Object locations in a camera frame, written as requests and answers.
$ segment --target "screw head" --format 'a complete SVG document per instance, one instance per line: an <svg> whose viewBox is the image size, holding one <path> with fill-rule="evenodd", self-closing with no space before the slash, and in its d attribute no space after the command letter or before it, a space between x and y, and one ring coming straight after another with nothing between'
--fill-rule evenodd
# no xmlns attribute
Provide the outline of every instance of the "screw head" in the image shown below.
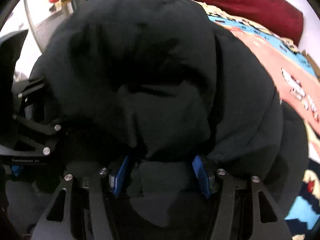
<svg viewBox="0 0 320 240"><path fill-rule="evenodd" d="M102 168L99 173L100 173L101 175L104 175L104 174L107 173L107 171L108 171L107 168Z"/></svg>
<svg viewBox="0 0 320 240"><path fill-rule="evenodd" d="M66 176L64 176L64 179L66 181L72 180L72 178L73 178L72 174L67 174Z"/></svg>
<svg viewBox="0 0 320 240"><path fill-rule="evenodd" d="M42 152L43 152L43 154L45 156L48 156L50 154L50 148L49 147L45 147Z"/></svg>
<svg viewBox="0 0 320 240"><path fill-rule="evenodd" d="M257 177L257 176L252 176L251 179L252 179L252 181L255 182L255 183L260 182L260 179L259 179L259 177Z"/></svg>
<svg viewBox="0 0 320 240"><path fill-rule="evenodd" d="M55 131L60 131L61 129L61 125L57 124L55 127L54 127L54 130Z"/></svg>
<svg viewBox="0 0 320 240"><path fill-rule="evenodd" d="M225 174L226 174L226 171L225 171L224 169L218 169L218 170L217 170L217 173L218 173L219 175L225 175Z"/></svg>

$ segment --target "black padded fabric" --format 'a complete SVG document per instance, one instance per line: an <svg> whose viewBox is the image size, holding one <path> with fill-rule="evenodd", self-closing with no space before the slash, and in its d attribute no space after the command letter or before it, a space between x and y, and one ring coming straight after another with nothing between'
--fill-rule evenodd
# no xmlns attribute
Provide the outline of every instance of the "black padded fabric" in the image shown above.
<svg viewBox="0 0 320 240"><path fill-rule="evenodd" d="M0 135L7 130L12 116L11 87L13 73L28 30L9 33L0 38Z"/></svg>
<svg viewBox="0 0 320 240"><path fill-rule="evenodd" d="M214 203L192 172L198 152L237 177L265 178L280 205L297 194L289 185L302 180L308 156L301 119L279 104L251 51L197 3L90 0L52 35L31 73L40 77L50 102L40 121L61 116L68 131L57 145L60 168L86 176L130 153L134 164L113 205L123 239L203 236ZM292 150L295 158L281 169L279 159ZM18 194L11 184L7 195ZM41 213L36 201L30 210Z"/></svg>

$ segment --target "black plastic mount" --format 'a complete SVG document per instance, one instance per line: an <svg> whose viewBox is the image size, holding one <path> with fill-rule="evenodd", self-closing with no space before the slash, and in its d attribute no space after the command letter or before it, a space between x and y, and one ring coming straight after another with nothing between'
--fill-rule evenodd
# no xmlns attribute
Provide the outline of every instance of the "black plastic mount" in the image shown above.
<svg viewBox="0 0 320 240"><path fill-rule="evenodd" d="M25 117L25 108L39 100L44 91L43 88L42 79L13 83L12 122L8 128L8 134L1 138L3 142L0 143L0 158L3 164L22 166L47 164L55 151L58 133L61 130L61 120L43 125ZM34 150L19 150L18 144L27 145Z"/></svg>
<svg viewBox="0 0 320 240"><path fill-rule="evenodd" d="M204 170L206 172L212 170L212 167L208 166L209 162L205 156L198 155L198 158L201 160L201 162L199 163L204 166ZM198 178L200 187L204 184L204 181L207 181L207 183L209 183L208 181L213 180L211 172L210 174L207 174L207 177L207 180ZM237 179L232 177L225 170L218 169L215 173L214 182L220 184L220 187L222 187L222 189L219 209L214 221L213 230L212 228L209 228L208 230L209 234L210 232L212 232L211 236L209 237L210 240L230 239L232 226L235 219L234 207L237 191L246 191L247 199L252 201L252 212L247 212L246 215L248 215L248 217L242 218L245 220L252 220L252 225L249 226L251 235L249 238L247 238L248 240L292 239L289 228L279 210L279 207L271 197L263 182L258 177L252 177L249 180ZM264 215L262 214L262 209L269 209L269 218L267 218L266 220L262 218Z"/></svg>
<svg viewBox="0 0 320 240"><path fill-rule="evenodd" d="M89 209L92 235L95 240L118 240L116 230L114 228L113 220L110 217L110 203L109 198L112 193L105 193L102 190L102 181L108 181L109 174L96 173L86 180L86 188L89 192ZM74 220L79 220L80 209L76 199L76 191L78 182L73 175L67 174L57 187L53 199L49 206L41 216L37 223L33 234L32 240L77 240L74 232ZM62 215L56 215L52 219L53 213L57 213L55 209L59 208L57 205L62 205Z"/></svg>
<svg viewBox="0 0 320 240"><path fill-rule="evenodd" d="M112 219L110 208L110 199L118 197L119 194L115 189L115 181L118 178L124 178L125 166L128 157L120 158L115 162L114 167L109 171L97 172L91 177L82 181L75 182L74 176L67 175L57 188L53 200L40 218L33 232L32 240L52 239L52 240L76 240L73 235L72 221L75 218L76 210L79 206L74 204L75 187L88 190L89 195L89 213L91 219L92 235L95 240L118 240L116 227ZM208 165L209 162L204 160L201 163ZM206 239L210 240L242 240L238 233L235 236L232 233L235 215L235 202L237 192L246 192L246 197L250 200L248 217L242 217L242 220L251 220L249 224L250 234L246 240L291 240L291 233L276 202L272 199L264 184L257 177L249 180L237 179L232 177L224 170L214 172L215 182L220 185L220 204L218 210L212 211L212 222L208 222L208 234ZM63 216L59 221L50 221L50 214L57 208L57 201L64 194ZM216 197L217 193L212 193L211 197ZM273 214L271 220L264 220L263 213L266 208Z"/></svg>

